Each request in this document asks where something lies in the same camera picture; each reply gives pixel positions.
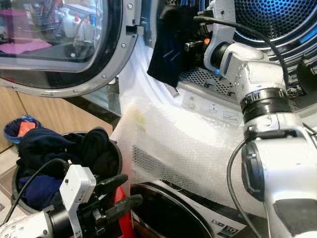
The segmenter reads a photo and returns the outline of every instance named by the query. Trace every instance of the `metal grille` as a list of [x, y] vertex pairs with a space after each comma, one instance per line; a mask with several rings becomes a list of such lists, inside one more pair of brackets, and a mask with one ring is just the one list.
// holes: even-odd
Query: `metal grille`
[[181, 80], [203, 86], [211, 91], [232, 97], [231, 91], [233, 85], [226, 79], [211, 71], [196, 68], [191, 71], [183, 72], [180, 75]]
[[[236, 19], [276, 39], [305, 22], [316, 4], [317, 0], [235, 0]], [[241, 33], [254, 39], [254, 36]]]

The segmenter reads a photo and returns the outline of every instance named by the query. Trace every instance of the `blue light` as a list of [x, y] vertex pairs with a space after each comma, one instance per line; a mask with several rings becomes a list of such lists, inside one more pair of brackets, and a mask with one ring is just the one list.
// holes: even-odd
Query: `blue light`
[[300, 39], [300, 43], [305, 43], [317, 34], [317, 26], [315, 26], [306, 36]]

